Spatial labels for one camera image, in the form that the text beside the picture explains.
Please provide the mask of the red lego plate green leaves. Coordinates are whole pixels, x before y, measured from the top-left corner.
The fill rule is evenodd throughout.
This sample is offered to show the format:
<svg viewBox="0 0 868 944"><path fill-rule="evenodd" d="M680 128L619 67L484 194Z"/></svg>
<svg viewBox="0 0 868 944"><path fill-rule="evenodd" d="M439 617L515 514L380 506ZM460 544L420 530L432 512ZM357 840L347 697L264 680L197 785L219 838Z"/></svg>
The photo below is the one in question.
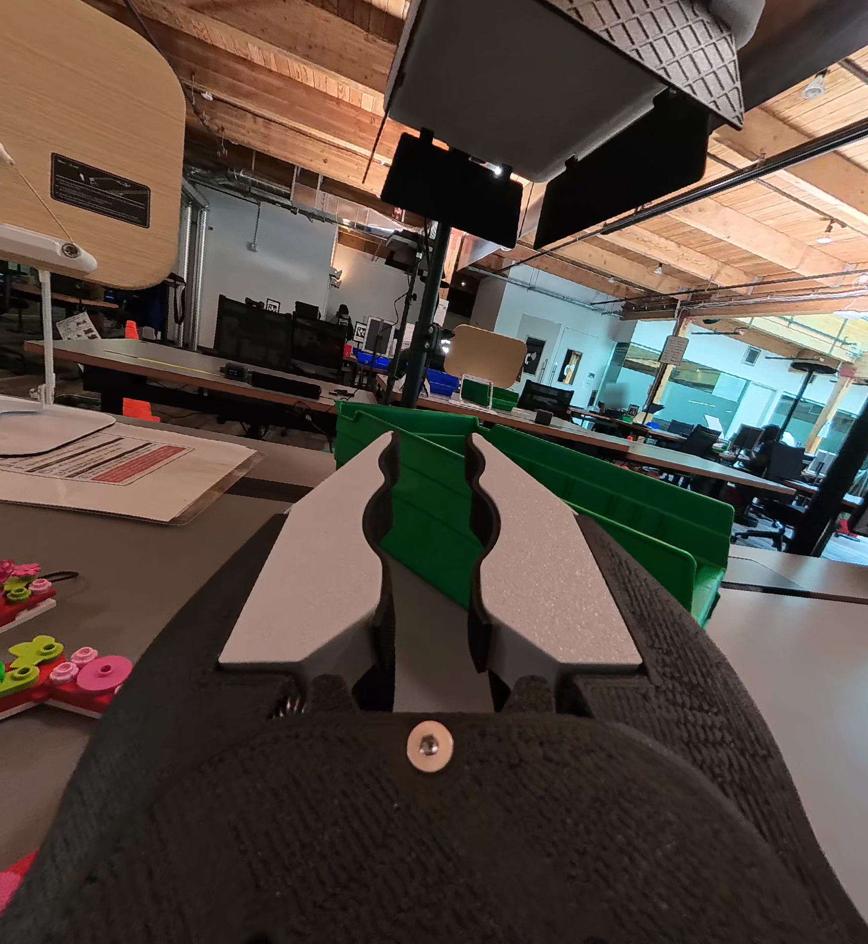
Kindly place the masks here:
<svg viewBox="0 0 868 944"><path fill-rule="evenodd" d="M133 671L121 655L82 647L65 653L50 635L13 645L0 659L0 721L47 705L100 718Z"/></svg>

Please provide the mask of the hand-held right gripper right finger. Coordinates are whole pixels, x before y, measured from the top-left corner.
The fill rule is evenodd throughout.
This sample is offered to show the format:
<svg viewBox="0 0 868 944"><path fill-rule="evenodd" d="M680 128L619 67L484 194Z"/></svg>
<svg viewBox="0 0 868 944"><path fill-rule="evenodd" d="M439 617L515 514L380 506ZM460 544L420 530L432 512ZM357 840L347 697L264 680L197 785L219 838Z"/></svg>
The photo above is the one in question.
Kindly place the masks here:
<svg viewBox="0 0 868 944"><path fill-rule="evenodd" d="M468 641L492 682L629 677L643 658L585 531L593 521L480 433L467 437L473 535Z"/></svg>

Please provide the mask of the black overhead bar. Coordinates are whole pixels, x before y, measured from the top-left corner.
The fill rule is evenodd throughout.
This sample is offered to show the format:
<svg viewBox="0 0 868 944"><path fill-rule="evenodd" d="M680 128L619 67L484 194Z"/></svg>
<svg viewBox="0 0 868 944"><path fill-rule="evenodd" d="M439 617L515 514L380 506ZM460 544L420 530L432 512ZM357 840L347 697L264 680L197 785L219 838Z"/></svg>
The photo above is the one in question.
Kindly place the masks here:
<svg viewBox="0 0 868 944"><path fill-rule="evenodd" d="M839 156L841 148L868 139L868 116L815 138L798 138L794 129L780 123L767 112L757 110L750 115L751 131L775 128L789 134L794 145L768 155L727 176L679 192L643 209L618 217L597 230L606 235L626 230L700 201L722 195L771 175L786 173L812 188L833 206L868 224L868 172L851 160Z"/></svg>

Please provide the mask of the black light stand pole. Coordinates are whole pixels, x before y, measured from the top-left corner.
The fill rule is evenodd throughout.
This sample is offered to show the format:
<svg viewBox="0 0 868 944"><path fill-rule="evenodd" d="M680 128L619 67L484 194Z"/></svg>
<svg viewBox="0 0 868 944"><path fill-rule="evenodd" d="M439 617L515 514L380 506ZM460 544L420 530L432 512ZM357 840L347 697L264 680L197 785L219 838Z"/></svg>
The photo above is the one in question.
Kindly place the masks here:
<svg viewBox="0 0 868 944"><path fill-rule="evenodd" d="M435 314L440 301L440 282L444 272L450 238L451 227L442 221L438 221L429 262L428 277L420 303L418 320L412 335L408 368L404 377L401 405L406 409L417 407L426 376L428 361L434 344Z"/></svg>

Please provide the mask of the long grey table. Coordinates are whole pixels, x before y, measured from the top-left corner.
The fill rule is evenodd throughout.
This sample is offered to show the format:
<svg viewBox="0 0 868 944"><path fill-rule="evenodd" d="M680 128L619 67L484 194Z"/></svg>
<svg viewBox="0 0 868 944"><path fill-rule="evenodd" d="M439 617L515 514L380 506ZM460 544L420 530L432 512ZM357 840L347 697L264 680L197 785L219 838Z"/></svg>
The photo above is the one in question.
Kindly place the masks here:
<svg viewBox="0 0 868 944"><path fill-rule="evenodd" d="M142 384L130 383L129 377L160 382L159 394L183 393L195 388L216 395L228 395L256 403L301 405L319 413L334 413L336 402L375 404L368 391L337 383L316 381L321 394L316 398L287 394L229 379L223 372L225 360L205 353L168 347L154 342L131 339L55 341L56 362L79 364L120 376L120 385L131 391L118 396L146 400Z"/></svg>

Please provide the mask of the grey panel light with flaps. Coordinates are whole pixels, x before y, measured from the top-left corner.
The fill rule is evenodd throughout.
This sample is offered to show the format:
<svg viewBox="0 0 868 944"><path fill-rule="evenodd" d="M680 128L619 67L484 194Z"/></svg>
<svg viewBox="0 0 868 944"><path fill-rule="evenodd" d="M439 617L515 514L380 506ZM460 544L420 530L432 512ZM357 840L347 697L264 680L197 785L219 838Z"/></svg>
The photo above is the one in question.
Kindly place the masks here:
<svg viewBox="0 0 868 944"><path fill-rule="evenodd" d="M412 2L385 113L388 204L535 249L700 181L714 124L745 120L739 51L764 2Z"/></svg>

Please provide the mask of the wooden tilting board with label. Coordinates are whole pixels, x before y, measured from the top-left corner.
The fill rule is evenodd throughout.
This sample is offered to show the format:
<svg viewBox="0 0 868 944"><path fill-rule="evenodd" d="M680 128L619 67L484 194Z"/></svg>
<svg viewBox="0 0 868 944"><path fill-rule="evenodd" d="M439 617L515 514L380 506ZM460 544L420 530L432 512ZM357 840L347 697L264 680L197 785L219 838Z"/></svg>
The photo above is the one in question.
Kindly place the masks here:
<svg viewBox="0 0 868 944"><path fill-rule="evenodd" d="M0 1L0 223L69 239L107 287L179 249L185 101L145 39L74 1Z"/></svg>

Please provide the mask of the row of black monitors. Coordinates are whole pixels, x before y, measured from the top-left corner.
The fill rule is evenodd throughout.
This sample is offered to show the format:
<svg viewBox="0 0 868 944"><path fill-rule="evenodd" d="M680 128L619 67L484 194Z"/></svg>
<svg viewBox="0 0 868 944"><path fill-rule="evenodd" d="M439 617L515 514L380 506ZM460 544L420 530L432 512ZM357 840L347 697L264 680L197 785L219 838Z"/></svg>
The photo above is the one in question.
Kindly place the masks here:
<svg viewBox="0 0 868 944"><path fill-rule="evenodd" d="M298 304L292 313L250 300L219 295L215 356L321 381L342 379L346 329L322 320L316 308Z"/></svg>

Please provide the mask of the long black bar device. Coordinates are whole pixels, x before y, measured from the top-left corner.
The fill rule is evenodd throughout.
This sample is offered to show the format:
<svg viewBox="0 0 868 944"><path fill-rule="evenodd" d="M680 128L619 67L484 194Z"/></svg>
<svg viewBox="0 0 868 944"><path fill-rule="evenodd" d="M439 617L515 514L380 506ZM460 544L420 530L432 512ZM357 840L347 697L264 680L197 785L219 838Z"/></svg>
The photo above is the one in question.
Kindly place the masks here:
<svg viewBox="0 0 868 944"><path fill-rule="evenodd" d="M309 400L319 400L323 395L321 384L294 381L288 377L277 376L274 373L251 371L248 378L251 387L273 393Z"/></svg>

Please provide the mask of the laminated instruction sheet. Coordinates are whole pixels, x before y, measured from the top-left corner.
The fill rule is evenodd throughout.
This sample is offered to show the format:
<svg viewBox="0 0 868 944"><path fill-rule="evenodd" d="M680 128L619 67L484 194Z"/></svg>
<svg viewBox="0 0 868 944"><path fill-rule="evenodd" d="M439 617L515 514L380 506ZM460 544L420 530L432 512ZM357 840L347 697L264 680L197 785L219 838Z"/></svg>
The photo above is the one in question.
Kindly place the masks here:
<svg viewBox="0 0 868 944"><path fill-rule="evenodd" d="M0 502L182 523L261 458L240 443L116 423L44 452L0 456Z"/></svg>

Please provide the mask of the black slanted post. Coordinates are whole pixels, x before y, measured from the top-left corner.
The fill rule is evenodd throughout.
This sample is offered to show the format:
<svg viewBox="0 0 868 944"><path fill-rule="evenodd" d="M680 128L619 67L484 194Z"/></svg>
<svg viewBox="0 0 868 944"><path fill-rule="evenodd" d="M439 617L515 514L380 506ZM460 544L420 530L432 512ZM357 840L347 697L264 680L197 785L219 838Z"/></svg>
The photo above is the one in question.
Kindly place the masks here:
<svg viewBox="0 0 868 944"><path fill-rule="evenodd" d="M827 477L794 528L789 552L815 556L826 545L842 502L868 456L868 398L829 468Z"/></svg>

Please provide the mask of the white board stand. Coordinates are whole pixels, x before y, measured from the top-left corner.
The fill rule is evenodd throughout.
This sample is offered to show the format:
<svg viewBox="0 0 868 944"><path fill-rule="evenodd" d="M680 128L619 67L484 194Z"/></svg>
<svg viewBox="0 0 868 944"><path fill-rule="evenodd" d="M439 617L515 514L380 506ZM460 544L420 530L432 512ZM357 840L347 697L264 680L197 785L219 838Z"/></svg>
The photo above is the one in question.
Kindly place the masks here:
<svg viewBox="0 0 868 944"><path fill-rule="evenodd" d="M0 458L50 453L109 429L109 414L54 403L55 371L50 274L56 267L80 275L97 268L96 259L69 239L63 240L0 223L0 257L19 258L38 270L41 280L44 383L39 400L0 395Z"/></svg>

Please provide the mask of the green plastic bin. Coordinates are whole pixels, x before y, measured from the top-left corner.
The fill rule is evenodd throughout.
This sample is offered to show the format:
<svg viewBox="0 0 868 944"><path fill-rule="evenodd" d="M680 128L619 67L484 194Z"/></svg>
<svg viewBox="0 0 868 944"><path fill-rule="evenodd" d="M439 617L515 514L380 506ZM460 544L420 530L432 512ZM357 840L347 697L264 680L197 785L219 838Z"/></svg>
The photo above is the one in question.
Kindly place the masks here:
<svg viewBox="0 0 868 944"><path fill-rule="evenodd" d="M400 477L385 552L467 608L483 545L471 529L467 437L487 442L617 541L701 625L719 599L733 509L720 501L470 416L338 400L337 468L382 433L397 431Z"/></svg>

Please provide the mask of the long office table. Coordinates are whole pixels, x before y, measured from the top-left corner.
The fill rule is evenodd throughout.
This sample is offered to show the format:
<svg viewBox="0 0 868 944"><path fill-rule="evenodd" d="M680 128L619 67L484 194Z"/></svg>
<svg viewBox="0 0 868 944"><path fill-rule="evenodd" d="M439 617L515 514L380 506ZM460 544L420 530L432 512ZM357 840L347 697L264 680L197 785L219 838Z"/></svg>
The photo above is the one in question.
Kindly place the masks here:
<svg viewBox="0 0 868 944"><path fill-rule="evenodd" d="M470 415L483 423L509 427L535 436L552 438L558 442L586 446L596 453L602 453L609 458L619 457L636 466L674 471L691 478L710 478L783 497L793 496L797 492L794 486L758 478L731 466L724 466L666 447L631 442L614 435L585 430L570 421L553 418L549 425L537 423L535 413L530 411L519 409L513 409L510 412L497 411L439 395L421 397L418 407L439 413Z"/></svg>

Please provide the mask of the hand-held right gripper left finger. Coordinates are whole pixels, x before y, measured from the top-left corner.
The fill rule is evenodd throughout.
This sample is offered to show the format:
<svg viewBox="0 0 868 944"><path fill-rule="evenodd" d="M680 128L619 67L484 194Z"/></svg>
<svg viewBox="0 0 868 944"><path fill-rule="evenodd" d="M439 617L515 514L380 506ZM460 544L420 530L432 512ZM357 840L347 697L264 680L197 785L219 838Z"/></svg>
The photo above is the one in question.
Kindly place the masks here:
<svg viewBox="0 0 868 944"><path fill-rule="evenodd" d="M286 514L218 657L225 670L357 682L393 672L394 600L382 542L401 442L383 431Z"/></svg>

